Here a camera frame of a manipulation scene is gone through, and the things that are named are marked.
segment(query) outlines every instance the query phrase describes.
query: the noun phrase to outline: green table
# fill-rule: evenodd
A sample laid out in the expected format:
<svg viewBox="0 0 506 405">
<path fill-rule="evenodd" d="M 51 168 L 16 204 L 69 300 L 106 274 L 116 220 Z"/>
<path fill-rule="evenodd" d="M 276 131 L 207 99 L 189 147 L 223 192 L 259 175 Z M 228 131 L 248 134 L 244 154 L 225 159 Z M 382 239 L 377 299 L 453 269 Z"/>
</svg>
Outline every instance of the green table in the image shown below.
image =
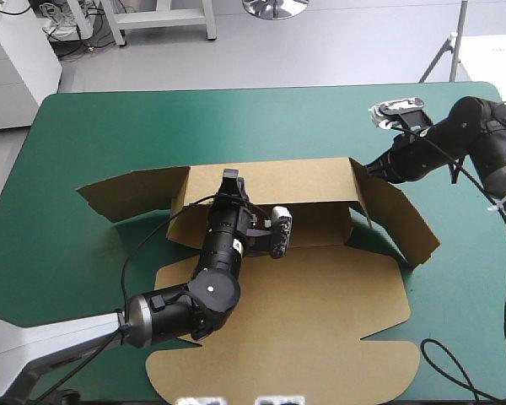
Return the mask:
<svg viewBox="0 0 506 405">
<path fill-rule="evenodd" d="M 76 187 L 166 165 L 329 156 L 368 163 L 395 134 L 375 129 L 367 109 L 411 95 L 426 100 L 434 121 L 464 95 L 499 100 L 497 90 L 483 83 L 49 97 L 0 197 L 0 317 L 34 324 L 121 306 L 121 264 L 163 214 L 115 227 L 92 211 Z M 400 260 L 412 308 L 410 321 L 372 338 L 438 338 L 477 387 L 506 396 L 501 221 L 468 181 L 451 186 L 447 169 L 401 188 L 443 244 L 411 273 L 385 235 L 365 227 L 354 231 L 352 246 Z M 160 267 L 193 254 L 164 234 L 154 238 L 130 267 L 130 293 L 151 289 Z M 79 389 L 85 399 L 154 399 L 144 362 L 161 348 L 105 352 L 66 387 Z M 440 363 L 449 364 L 444 358 Z M 63 373 L 46 376 L 38 391 Z M 422 362 L 400 399 L 470 397 Z"/>
</svg>

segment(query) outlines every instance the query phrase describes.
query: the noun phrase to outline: cable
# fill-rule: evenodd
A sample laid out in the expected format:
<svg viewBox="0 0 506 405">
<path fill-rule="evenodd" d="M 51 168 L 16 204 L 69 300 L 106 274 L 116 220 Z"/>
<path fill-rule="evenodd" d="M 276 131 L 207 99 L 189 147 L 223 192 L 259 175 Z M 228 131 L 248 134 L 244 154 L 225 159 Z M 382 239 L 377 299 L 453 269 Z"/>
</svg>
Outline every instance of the cable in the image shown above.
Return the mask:
<svg viewBox="0 0 506 405">
<path fill-rule="evenodd" d="M 124 3 L 122 0 L 118 0 L 118 3 L 121 5 L 121 7 L 124 9 L 124 12 L 127 14 L 127 8 L 124 6 Z"/>
<path fill-rule="evenodd" d="M 25 14 L 25 13 L 28 13 L 30 10 L 32 9 L 32 5 L 30 4 L 30 2 L 28 2 L 28 7 L 25 8 L 23 11 L 19 11 L 17 13 L 12 13 L 10 11 L 3 11 L 0 9 L 0 14 L 6 14 L 6 15 L 21 15 L 21 14 Z"/>
<path fill-rule="evenodd" d="M 90 363 L 93 359 L 95 359 L 98 354 L 100 354 L 103 350 L 111 344 L 116 336 L 120 333 L 120 328 L 116 329 L 89 357 L 86 358 L 85 361 L 83 361 L 81 364 L 79 364 L 77 367 L 75 367 L 73 370 L 71 370 L 69 373 L 67 373 L 65 376 L 63 376 L 56 384 L 54 384 L 51 388 L 43 392 L 41 395 L 39 395 L 32 403 L 31 405 L 37 405 L 41 401 L 43 401 L 46 397 L 48 397 L 50 394 L 52 394 L 59 386 L 61 386 L 63 383 L 68 381 L 71 377 L 76 375 L 81 369 L 83 369 L 88 363 Z"/>
<path fill-rule="evenodd" d="M 465 377 L 465 380 L 467 382 L 467 384 L 457 380 L 456 378 L 454 378 L 452 375 L 448 374 L 446 371 L 442 370 L 440 367 L 438 367 L 428 356 L 428 353 L 426 352 L 426 344 L 427 343 L 433 343 L 433 344 L 436 344 L 437 346 L 439 346 L 446 354 L 448 354 L 448 356 L 452 359 L 452 361 L 455 363 L 455 365 L 457 365 L 457 368 L 460 370 L 461 374 Z M 489 395 L 487 394 L 486 392 L 483 392 L 483 391 L 480 391 L 480 390 L 477 390 L 474 385 L 472 384 L 472 381 L 471 379 L 469 378 L 468 374 L 466 373 L 465 369 L 463 368 L 463 366 L 461 365 L 461 363 L 455 358 L 455 356 L 448 350 L 448 348 L 446 348 L 441 342 L 439 342 L 438 340 L 435 340 L 435 339 L 431 339 L 431 338 L 428 338 L 428 339 L 423 339 L 422 340 L 422 343 L 420 344 L 420 350 L 422 351 L 422 355 L 423 357 L 425 358 L 425 360 L 429 363 L 429 365 L 431 367 L 433 367 L 435 369 L 435 371 L 437 371 L 439 374 L 441 374 L 443 377 L 447 378 L 448 380 L 452 381 L 454 384 L 457 384 L 458 386 L 461 386 L 463 388 L 465 388 L 466 390 L 472 392 L 474 394 L 474 399 L 476 401 L 476 403 L 479 403 L 480 402 L 480 398 L 478 397 L 478 395 L 482 396 L 482 397 L 485 397 L 491 401 L 496 401 L 496 402 L 503 402 L 502 399 L 498 399 L 496 397 L 493 397 L 492 395 Z"/>
<path fill-rule="evenodd" d="M 432 142 L 430 139 L 427 139 L 426 137 L 421 137 L 419 134 L 415 133 L 414 131 L 411 131 L 411 130 L 407 130 L 405 128 L 392 128 L 394 130 L 397 130 L 397 131 L 402 131 L 404 133 L 407 133 L 407 134 L 410 134 L 412 136 L 414 136 L 416 139 L 420 139 L 424 142 L 427 142 L 431 147 L 433 147 L 434 149 L 436 149 L 439 153 L 441 153 L 446 159 L 448 159 L 450 161 L 450 163 L 452 165 L 454 165 L 461 173 L 463 173 L 471 182 L 472 184 L 474 184 L 474 186 L 476 186 L 476 188 L 480 191 L 481 194 L 483 194 L 483 196 L 492 204 L 494 205 L 495 204 L 495 201 L 491 198 L 491 196 L 489 196 L 489 194 L 487 193 L 487 191 L 483 188 L 483 186 L 478 182 L 478 180 L 473 176 L 471 175 L 462 165 L 460 165 L 456 159 L 454 159 L 452 156 L 450 156 L 448 153 L 446 153 L 443 149 L 441 149 L 436 143 Z M 506 225 L 506 213 L 501 209 L 501 210 L 498 210 L 498 213 L 500 214 L 501 218 L 503 219 L 503 222 L 504 224 Z M 503 319 L 503 329 L 504 329 L 504 338 L 506 339 L 506 298 L 504 300 L 504 319 Z M 444 346 L 442 346 L 442 343 L 440 342 L 437 342 L 437 341 L 434 341 L 433 339 L 430 339 L 431 340 L 431 343 L 437 343 L 455 362 L 458 366 L 460 366 L 459 362 L 457 362 L 457 360 L 455 359 L 455 357 L 453 356 L 453 354 L 451 354 L 451 352 Z M 427 343 L 429 342 L 428 339 L 425 339 L 424 341 L 422 341 L 422 345 L 424 343 Z M 439 372 L 442 376 L 444 376 L 445 378 L 448 378 L 449 380 L 451 380 L 452 382 L 454 382 L 455 384 L 459 385 L 459 386 L 463 386 L 464 388 L 466 388 L 467 390 L 475 393 L 473 390 L 475 390 L 473 388 L 473 385 L 472 384 L 469 384 L 469 386 L 467 386 L 466 384 L 462 383 L 461 381 L 458 381 L 456 380 L 454 377 L 450 376 L 448 377 L 448 374 L 445 373 L 444 371 L 442 371 L 442 369 L 440 369 L 436 364 L 433 363 L 433 361 L 431 361 L 430 359 L 427 358 L 427 355 L 425 354 L 425 351 L 424 349 L 422 349 L 422 353 L 424 354 L 424 358 L 426 358 L 427 362 L 437 371 Z"/>
</svg>

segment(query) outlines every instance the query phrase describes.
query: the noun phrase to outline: black cable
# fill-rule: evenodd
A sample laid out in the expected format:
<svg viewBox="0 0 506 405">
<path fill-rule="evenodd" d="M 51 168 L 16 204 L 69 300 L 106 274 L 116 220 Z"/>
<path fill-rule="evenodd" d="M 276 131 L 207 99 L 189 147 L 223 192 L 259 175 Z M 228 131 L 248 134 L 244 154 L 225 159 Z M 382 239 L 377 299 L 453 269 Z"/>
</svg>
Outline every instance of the black cable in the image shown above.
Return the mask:
<svg viewBox="0 0 506 405">
<path fill-rule="evenodd" d="M 438 367 L 428 356 L 428 353 L 425 349 L 426 347 L 426 344 L 427 343 L 432 343 L 432 344 L 435 344 L 437 346 L 439 346 L 446 354 L 448 354 L 448 356 L 452 359 L 452 361 L 455 363 L 455 365 L 457 366 L 457 368 L 460 370 L 461 374 L 465 377 L 465 380 L 467 382 L 467 384 L 457 380 L 455 377 L 453 377 L 452 375 L 448 374 L 446 371 L 442 370 L 440 367 Z M 468 374 L 466 373 L 465 369 L 463 368 L 463 366 L 461 365 L 461 363 L 457 360 L 457 358 L 448 350 L 448 348 L 446 348 L 441 342 L 439 342 L 438 340 L 435 340 L 435 339 L 431 339 L 431 338 L 428 338 L 428 339 L 423 339 L 422 340 L 422 343 L 420 344 L 420 350 L 422 351 L 422 355 L 423 357 L 425 358 L 425 360 L 429 363 L 429 365 L 431 367 L 433 367 L 435 369 L 435 371 L 437 371 L 439 374 L 441 374 L 444 378 L 447 378 L 448 380 L 452 381 L 454 384 L 458 385 L 458 386 L 461 386 L 463 388 L 465 388 L 466 390 L 472 392 L 474 394 L 474 399 L 476 401 L 476 403 L 479 403 L 480 402 L 480 398 L 478 397 L 478 395 L 482 396 L 482 397 L 485 397 L 491 401 L 496 401 L 496 402 L 503 402 L 502 399 L 499 399 L 499 398 L 496 398 L 496 397 L 493 397 L 492 395 L 489 395 L 487 394 L 486 392 L 483 392 L 483 391 L 480 391 L 480 390 L 477 390 L 474 385 L 472 384 L 472 381 L 471 379 L 469 378 Z"/>
<path fill-rule="evenodd" d="M 439 153 L 441 153 L 444 157 L 446 157 L 446 159 L 448 159 L 450 161 L 450 163 L 452 165 L 454 165 L 461 173 L 463 173 L 471 182 L 472 184 L 474 184 L 474 186 L 476 186 L 476 188 L 480 191 L 480 193 L 492 204 L 492 205 L 496 205 L 496 202 L 491 198 L 491 196 L 489 196 L 489 194 L 487 193 L 487 191 L 483 188 L 483 186 L 478 182 L 478 180 L 473 176 L 471 175 L 462 165 L 460 165 L 456 159 L 454 159 L 452 156 L 450 156 L 448 153 L 446 153 L 443 149 L 441 149 L 436 143 L 432 142 L 430 139 L 427 139 L 426 137 L 421 137 L 419 134 L 417 134 L 416 132 L 414 131 L 410 131 L 410 130 L 407 130 L 405 128 L 398 128 L 398 127 L 393 127 L 391 129 L 394 129 L 394 130 L 397 130 L 397 131 L 402 131 L 404 133 L 407 133 L 407 134 L 410 134 L 412 136 L 414 136 L 416 139 L 420 139 L 424 142 L 427 142 L 431 147 L 433 147 L 434 149 L 436 149 Z M 501 216 L 501 218 L 503 219 L 503 222 L 504 224 L 506 225 L 506 213 L 502 210 L 502 209 L 499 209 L 498 210 L 498 213 L 499 215 Z M 506 298 L 504 300 L 504 319 L 503 319 L 503 329 L 504 329 L 504 338 L 506 339 Z M 445 352 L 450 356 L 452 357 L 453 354 L 451 354 L 449 352 L 449 350 L 447 348 L 445 348 L 444 346 L 441 346 L 442 348 L 445 349 Z M 435 368 L 436 371 L 438 371 L 442 376 L 448 378 L 446 376 L 446 373 L 444 372 L 440 372 L 440 368 L 438 366 L 433 366 L 433 362 L 428 360 L 428 363 Z M 457 381 L 456 382 L 457 385 L 459 386 L 464 386 L 464 388 L 468 389 L 469 391 L 472 391 L 472 387 L 473 385 L 470 384 L 469 386 L 465 385 L 464 383 L 462 383 L 461 381 Z"/>
<path fill-rule="evenodd" d="M 57 58 L 58 59 L 62 59 L 63 57 L 68 57 L 69 55 L 72 55 L 73 53 L 75 53 L 76 51 L 78 51 L 79 49 L 81 49 L 83 46 L 84 46 L 84 44 L 82 42 L 79 42 L 78 46 L 75 49 L 73 49 L 70 52 L 62 53 L 61 55 L 57 55 Z"/>
<path fill-rule="evenodd" d="M 21 15 L 21 14 L 25 14 L 25 13 L 28 13 L 30 11 L 30 9 L 32 8 L 32 5 L 30 4 L 30 2 L 28 2 L 28 7 L 25 8 L 23 11 L 19 11 L 17 13 L 12 13 L 12 12 L 9 12 L 9 11 L 3 11 L 0 9 L 0 14 L 6 14 L 6 15 Z"/>
<path fill-rule="evenodd" d="M 124 9 L 124 12 L 127 14 L 127 8 L 124 6 L 124 3 L 122 0 L 118 0 L 118 3 L 121 5 L 121 7 Z"/>
<path fill-rule="evenodd" d="M 68 381 L 70 378 L 72 378 L 74 375 L 76 375 L 81 369 L 83 369 L 88 363 L 90 363 L 93 359 L 95 359 L 98 354 L 100 354 L 103 350 L 111 344 L 116 336 L 120 333 L 120 328 L 116 329 L 89 357 L 86 358 L 85 361 L 83 361 L 81 364 L 79 364 L 77 367 L 75 367 L 73 370 L 71 370 L 69 373 L 67 373 L 65 376 L 63 376 L 56 384 L 54 384 L 51 388 L 43 392 L 41 395 L 39 395 L 32 403 L 31 405 L 37 405 L 41 401 L 43 401 L 46 397 L 48 397 L 50 394 L 52 394 L 59 386 L 61 386 L 63 383 Z"/>
<path fill-rule="evenodd" d="M 156 226 L 137 246 L 135 246 L 135 248 L 133 248 L 133 250 L 130 252 L 129 256 L 126 258 L 126 260 L 124 261 L 124 264 L 121 268 L 120 286 L 121 286 L 122 298 L 124 300 L 124 319 L 125 319 L 126 323 L 128 321 L 128 315 L 129 315 L 128 308 L 127 308 L 128 307 L 127 301 L 129 299 L 128 299 L 127 287 L 126 287 L 126 271 L 127 271 L 127 266 L 129 265 L 130 261 L 137 255 L 137 253 L 141 249 L 141 247 L 143 247 L 150 239 L 152 239 L 155 234 L 157 234 L 163 227 L 165 227 L 165 225 L 168 225 L 170 223 L 170 221 L 172 221 L 173 219 L 182 215 L 183 213 L 190 210 L 191 208 L 199 205 L 200 203 L 203 203 L 207 200 L 210 200 L 210 199 L 216 198 L 216 197 L 226 198 L 228 200 L 233 200 L 236 202 L 245 203 L 249 207 L 254 208 L 257 211 L 259 211 L 260 213 L 262 213 L 266 219 L 270 218 L 264 209 L 251 203 L 249 200 L 245 200 L 244 198 L 240 198 L 240 197 L 228 196 L 225 194 L 213 194 L 212 196 L 206 196 L 206 197 L 200 198 L 200 199 L 196 200 L 195 202 L 192 202 L 192 203 L 186 205 L 185 207 L 183 207 L 183 209 L 181 209 L 177 213 L 174 213 L 173 215 L 171 215 L 164 222 L 162 222 L 161 224 Z"/>
</svg>

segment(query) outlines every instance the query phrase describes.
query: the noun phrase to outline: cardboard box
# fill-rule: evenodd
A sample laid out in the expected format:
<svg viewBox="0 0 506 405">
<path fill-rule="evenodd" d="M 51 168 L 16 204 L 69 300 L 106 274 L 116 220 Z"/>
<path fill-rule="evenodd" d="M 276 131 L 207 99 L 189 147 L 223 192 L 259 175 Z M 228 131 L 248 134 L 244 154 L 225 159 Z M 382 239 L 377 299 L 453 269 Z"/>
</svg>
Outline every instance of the cardboard box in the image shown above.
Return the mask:
<svg viewBox="0 0 506 405">
<path fill-rule="evenodd" d="M 223 169 L 237 169 L 250 200 L 293 215 L 291 249 L 280 260 L 246 258 L 242 297 L 203 348 L 152 354 L 148 376 L 167 400 L 304 395 L 308 403 L 373 404 L 402 393 L 417 372 L 409 342 L 364 341 L 410 316 L 394 259 L 345 247 L 350 208 L 382 225 L 412 267 L 439 241 L 401 191 L 349 158 L 138 170 L 78 192 L 112 222 L 156 209 L 175 213 L 214 194 Z M 175 219 L 167 237 L 199 248 L 210 202 Z M 156 288 L 186 282 L 196 257 L 165 267 Z"/>
</svg>

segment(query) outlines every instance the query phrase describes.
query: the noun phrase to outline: cardboard flap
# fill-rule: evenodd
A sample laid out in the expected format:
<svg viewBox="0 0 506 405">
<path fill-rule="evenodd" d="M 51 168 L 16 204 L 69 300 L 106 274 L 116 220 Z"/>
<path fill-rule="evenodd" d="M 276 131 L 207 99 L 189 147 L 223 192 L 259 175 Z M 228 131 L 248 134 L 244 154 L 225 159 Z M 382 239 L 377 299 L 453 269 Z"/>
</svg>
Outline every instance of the cardboard flap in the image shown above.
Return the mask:
<svg viewBox="0 0 506 405">
<path fill-rule="evenodd" d="M 80 187 L 77 192 L 95 212 L 110 222 L 119 222 L 169 209 L 186 180 L 189 166 L 137 170 Z"/>
<path fill-rule="evenodd" d="M 401 190 L 368 176 L 366 169 L 355 160 L 351 159 L 351 163 L 369 217 L 386 229 L 412 268 L 425 263 L 440 241 L 420 213 Z"/>
<path fill-rule="evenodd" d="M 197 260 L 164 267 L 155 288 L 187 281 Z M 240 286 L 238 306 L 202 348 L 148 358 L 148 377 L 167 400 L 253 403 L 283 394 L 373 405 L 397 397 L 417 372 L 413 343 L 362 340 L 410 316 L 390 257 L 345 246 L 291 249 L 281 260 L 246 258 Z"/>
<path fill-rule="evenodd" d="M 347 242 L 353 229 L 349 203 L 362 203 L 349 158 L 280 160 L 192 166 L 176 201 L 185 206 L 214 194 L 224 169 L 245 179 L 250 200 L 266 211 L 284 205 L 293 215 L 292 247 L 332 246 Z M 178 204 L 173 211 L 181 208 Z M 194 208 L 169 227 L 167 238 L 200 248 L 207 210 Z"/>
</svg>

